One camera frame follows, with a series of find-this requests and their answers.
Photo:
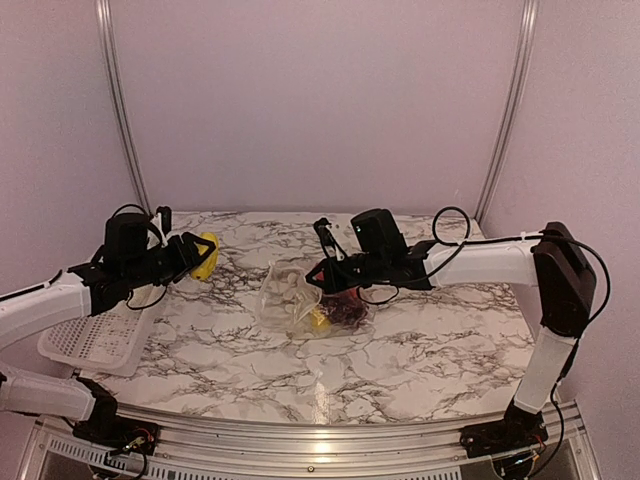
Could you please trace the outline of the yellow fake banana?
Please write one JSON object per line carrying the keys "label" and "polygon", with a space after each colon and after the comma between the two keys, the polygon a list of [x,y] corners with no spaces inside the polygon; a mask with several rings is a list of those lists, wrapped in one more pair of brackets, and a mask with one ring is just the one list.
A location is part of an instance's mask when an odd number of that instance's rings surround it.
{"label": "yellow fake banana", "polygon": [[215,250],[204,260],[204,262],[191,272],[191,278],[197,281],[205,282],[208,280],[218,262],[219,256],[219,239],[212,232],[204,232],[199,236],[202,240],[207,240],[215,244]]}

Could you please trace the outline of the purple fake grape bunch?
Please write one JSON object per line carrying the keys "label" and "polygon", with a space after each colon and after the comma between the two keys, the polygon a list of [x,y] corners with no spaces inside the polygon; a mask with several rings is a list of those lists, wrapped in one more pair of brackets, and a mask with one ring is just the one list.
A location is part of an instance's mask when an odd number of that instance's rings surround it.
{"label": "purple fake grape bunch", "polygon": [[357,297],[324,296],[319,308],[331,324],[357,326],[368,314],[366,304]]}

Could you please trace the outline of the clear zip top bag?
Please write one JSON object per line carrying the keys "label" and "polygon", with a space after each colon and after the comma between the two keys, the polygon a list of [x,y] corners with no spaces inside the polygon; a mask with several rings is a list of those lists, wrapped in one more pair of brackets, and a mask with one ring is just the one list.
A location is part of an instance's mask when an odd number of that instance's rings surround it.
{"label": "clear zip top bag", "polygon": [[[258,323],[268,329],[285,334],[294,340],[311,340],[360,334],[371,327],[376,310],[358,298],[351,289],[338,294],[325,294],[318,287],[305,281],[305,265],[295,262],[278,261],[269,264],[268,273],[259,289],[254,309]],[[357,297],[366,304],[368,314],[355,327],[332,324],[331,333],[316,337],[310,329],[310,313],[320,310],[319,304],[324,296]]]}

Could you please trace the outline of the yellow fake lemon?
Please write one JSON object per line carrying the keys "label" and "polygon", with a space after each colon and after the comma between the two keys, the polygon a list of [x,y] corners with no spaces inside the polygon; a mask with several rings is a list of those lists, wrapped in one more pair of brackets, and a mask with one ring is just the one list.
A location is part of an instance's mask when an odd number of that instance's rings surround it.
{"label": "yellow fake lemon", "polygon": [[331,333],[332,324],[329,318],[319,310],[310,313],[311,333],[316,337],[327,336]]}

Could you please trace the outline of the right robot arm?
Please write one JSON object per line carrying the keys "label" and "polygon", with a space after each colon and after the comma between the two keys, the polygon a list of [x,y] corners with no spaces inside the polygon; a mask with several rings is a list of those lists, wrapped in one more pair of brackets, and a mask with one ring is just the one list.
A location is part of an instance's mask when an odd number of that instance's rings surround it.
{"label": "right robot arm", "polygon": [[596,273],[585,244],[561,222],[534,233],[473,240],[465,235],[445,241],[438,235],[410,246],[387,209],[372,209],[351,220],[360,250],[349,255],[337,241],[332,223],[321,218],[313,229],[321,260],[306,276],[326,295],[373,286],[430,291],[458,284],[534,287],[542,318],[524,377],[495,438],[515,448],[529,437],[545,403],[571,368],[579,341],[597,317],[592,303]]}

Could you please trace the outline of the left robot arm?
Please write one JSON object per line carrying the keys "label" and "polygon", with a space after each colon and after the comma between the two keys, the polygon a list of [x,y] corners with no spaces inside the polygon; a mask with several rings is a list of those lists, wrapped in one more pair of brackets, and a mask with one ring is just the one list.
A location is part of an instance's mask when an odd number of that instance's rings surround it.
{"label": "left robot arm", "polygon": [[[103,244],[87,262],[1,298],[1,345],[11,346],[67,321],[96,317],[128,301],[135,290],[167,287],[217,253],[215,241],[171,229],[171,210],[150,215],[133,204],[105,224]],[[61,379],[7,363],[1,365],[1,408],[23,414],[86,421],[106,445],[125,438],[115,399],[95,382]]]}

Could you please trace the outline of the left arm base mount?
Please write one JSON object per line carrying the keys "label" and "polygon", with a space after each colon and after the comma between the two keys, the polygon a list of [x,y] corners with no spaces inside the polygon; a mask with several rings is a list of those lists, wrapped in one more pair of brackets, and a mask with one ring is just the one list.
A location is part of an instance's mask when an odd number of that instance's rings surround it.
{"label": "left arm base mount", "polygon": [[117,454],[144,453],[152,455],[156,448],[157,423],[121,417],[77,422],[73,435],[77,438],[109,447]]}

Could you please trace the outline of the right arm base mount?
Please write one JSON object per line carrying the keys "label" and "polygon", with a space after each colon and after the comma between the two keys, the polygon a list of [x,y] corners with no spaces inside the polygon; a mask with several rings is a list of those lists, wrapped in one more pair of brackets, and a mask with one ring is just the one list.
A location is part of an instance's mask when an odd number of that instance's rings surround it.
{"label": "right arm base mount", "polygon": [[495,455],[545,443],[549,436],[538,422],[531,428],[505,420],[469,425],[461,429],[460,444],[469,458]]}

